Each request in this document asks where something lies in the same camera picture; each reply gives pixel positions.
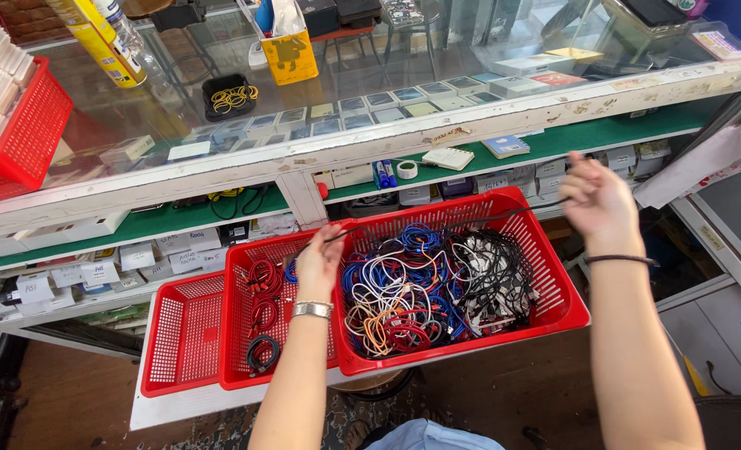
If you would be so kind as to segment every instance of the tape roll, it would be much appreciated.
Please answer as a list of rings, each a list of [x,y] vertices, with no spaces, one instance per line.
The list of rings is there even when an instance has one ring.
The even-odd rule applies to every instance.
[[[401,161],[395,171],[399,179],[413,179],[417,176],[417,164],[415,161]]]

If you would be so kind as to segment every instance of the brick wall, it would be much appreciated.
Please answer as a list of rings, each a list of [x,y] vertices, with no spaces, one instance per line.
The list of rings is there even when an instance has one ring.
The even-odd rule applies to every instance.
[[[43,0],[0,0],[0,13],[15,43],[70,36],[54,10]]]

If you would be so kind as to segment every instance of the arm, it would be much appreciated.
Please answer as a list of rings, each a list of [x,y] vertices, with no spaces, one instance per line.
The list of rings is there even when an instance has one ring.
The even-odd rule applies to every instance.
[[[645,256],[631,191],[571,153],[560,197],[590,256]],[[642,262],[590,263],[593,382],[609,450],[704,449],[701,424],[656,313]]]
[[[345,238],[339,225],[326,225],[298,256],[298,294],[295,301],[331,303]],[[289,323],[287,341],[276,372],[259,407],[249,450],[320,448],[325,416],[325,359],[329,322],[299,315]]]

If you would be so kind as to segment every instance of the plastic container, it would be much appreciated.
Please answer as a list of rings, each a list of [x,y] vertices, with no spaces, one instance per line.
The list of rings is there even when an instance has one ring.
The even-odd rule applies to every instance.
[[[73,102],[35,57],[34,75],[0,136],[0,200],[37,190],[65,130]]]
[[[146,397],[217,383],[223,272],[157,290],[140,392]]]
[[[410,223],[421,222],[431,228],[441,228],[445,224],[462,220],[483,221],[486,217],[503,215],[507,210],[527,207],[528,203],[518,188],[502,187],[485,194],[471,195],[462,199],[414,207],[362,220],[347,220],[343,222],[343,228],[361,225],[367,227],[373,235],[368,236],[365,232],[355,232],[349,235],[345,240],[343,257],[347,258],[355,251],[367,253],[371,249],[373,238],[379,239],[398,234]],[[485,226],[515,233],[526,256],[535,267],[532,286],[541,293],[541,297],[536,300],[536,307],[530,316],[531,327],[444,347],[430,348],[423,352],[393,356],[385,360],[369,360],[354,351],[354,344],[345,329],[345,304],[341,285],[338,282],[334,290],[332,327],[334,343],[339,355],[340,371],[343,374],[357,375],[403,364],[425,363],[434,358],[581,328],[589,323],[589,311],[556,257],[534,213],[525,211],[506,219],[489,221]],[[292,240],[297,236],[288,235],[285,238]]]
[[[220,376],[222,388],[226,390],[242,389],[258,384],[269,383],[276,366],[261,374],[250,376],[250,368],[245,363],[245,353],[248,344],[254,336],[249,337],[251,309],[254,298],[249,293],[243,275],[248,273],[254,261],[268,260],[272,263],[281,263],[285,257],[295,255],[309,242],[317,230],[301,231],[291,235],[277,236],[255,242],[236,245],[225,254],[225,292],[222,311],[223,334],[220,345]],[[298,292],[297,284],[284,281],[280,297],[294,299]],[[287,339],[289,322],[293,318],[293,302],[280,300],[279,317],[275,325],[265,332],[278,341],[279,348],[284,352],[284,342]],[[337,355],[334,351],[332,328],[329,328],[327,351],[327,368],[337,366]]]

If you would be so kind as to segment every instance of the hand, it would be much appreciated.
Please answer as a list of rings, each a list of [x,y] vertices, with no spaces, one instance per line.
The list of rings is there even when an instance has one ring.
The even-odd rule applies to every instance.
[[[572,167],[562,180],[559,198],[565,216],[578,230],[590,256],[625,254],[644,256],[634,197],[612,170],[578,152],[569,153]]]
[[[298,256],[295,273],[298,278],[296,301],[331,303],[331,292],[337,281],[337,266],[342,258],[345,236],[331,242],[325,240],[339,235],[342,228],[335,225],[315,233],[309,245]]]

